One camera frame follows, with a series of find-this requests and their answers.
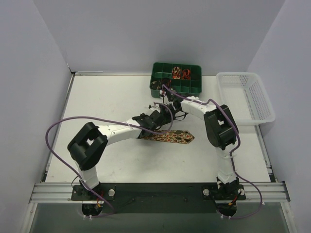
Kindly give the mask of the paisley patterned necktie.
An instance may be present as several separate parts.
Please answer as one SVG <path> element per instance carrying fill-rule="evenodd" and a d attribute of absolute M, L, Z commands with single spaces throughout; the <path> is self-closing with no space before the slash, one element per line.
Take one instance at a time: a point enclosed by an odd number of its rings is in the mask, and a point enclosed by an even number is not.
<path fill-rule="evenodd" d="M 161 134 L 143 136 L 141 139 L 176 144 L 189 144 L 195 139 L 195 137 L 189 131 L 171 130 L 167 133 L 164 133 L 163 130 L 160 130 L 159 132 Z"/>

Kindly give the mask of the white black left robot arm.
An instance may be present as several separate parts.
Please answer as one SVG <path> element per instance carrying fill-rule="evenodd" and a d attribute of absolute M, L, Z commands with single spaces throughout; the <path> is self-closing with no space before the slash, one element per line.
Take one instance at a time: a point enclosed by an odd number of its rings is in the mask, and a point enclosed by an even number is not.
<path fill-rule="evenodd" d="M 157 128 L 172 124 L 173 120 L 174 116 L 169 110 L 153 107 L 147 113 L 134 116 L 120 124 L 110 122 L 109 125 L 96 126 L 93 122 L 86 123 L 67 146 L 78 167 L 82 185 L 91 190 L 100 184 L 96 165 L 107 146 L 156 134 Z"/>

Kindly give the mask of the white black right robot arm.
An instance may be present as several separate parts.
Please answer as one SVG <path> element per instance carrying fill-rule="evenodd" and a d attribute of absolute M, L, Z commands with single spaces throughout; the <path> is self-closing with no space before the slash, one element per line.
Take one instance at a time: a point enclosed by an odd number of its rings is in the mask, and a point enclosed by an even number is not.
<path fill-rule="evenodd" d="M 183 97 L 172 90 L 165 95 L 176 110 L 204 121 L 207 138 L 218 156 L 217 188 L 223 195 L 237 194 L 241 188 L 233 153 L 241 145 L 241 139 L 229 107 L 214 100 L 202 102 L 194 96 Z"/>

